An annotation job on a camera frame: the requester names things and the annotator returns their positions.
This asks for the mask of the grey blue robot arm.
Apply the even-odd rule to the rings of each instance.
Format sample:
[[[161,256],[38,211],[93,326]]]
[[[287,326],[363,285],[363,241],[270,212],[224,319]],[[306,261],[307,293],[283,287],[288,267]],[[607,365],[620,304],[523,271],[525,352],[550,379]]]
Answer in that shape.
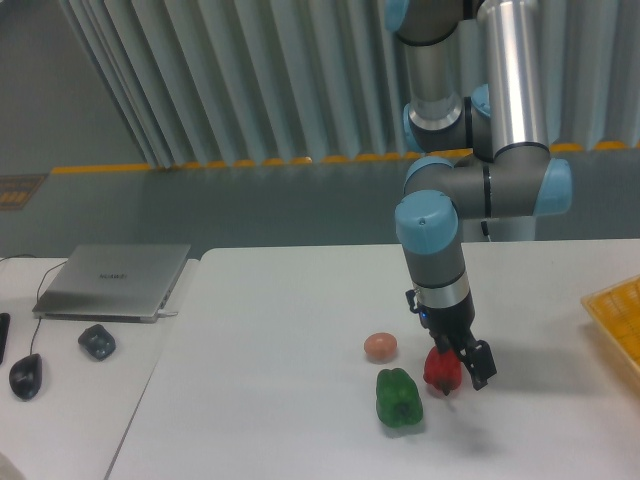
[[[396,235],[412,288],[410,309],[440,353],[453,354],[475,389],[496,374],[475,338],[475,309],[462,251],[465,220],[558,215],[569,210],[569,164],[549,151],[533,1],[389,1],[386,28],[405,49],[410,101],[409,168]],[[488,82],[470,96],[455,86],[450,42],[469,19],[484,35]]]

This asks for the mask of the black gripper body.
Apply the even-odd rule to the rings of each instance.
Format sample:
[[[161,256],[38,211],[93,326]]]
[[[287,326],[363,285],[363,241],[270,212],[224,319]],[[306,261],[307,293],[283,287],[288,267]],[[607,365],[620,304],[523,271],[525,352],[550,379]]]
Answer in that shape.
[[[449,349],[455,355],[460,355],[461,350],[476,343],[471,332],[471,325],[475,318],[471,293],[468,293],[459,303],[444,308],[421,304],[415,290],[406,291],[405,297],[410,311],[418,315],[422,327],[429,331],[433,339],[435,336],[446,337]]]

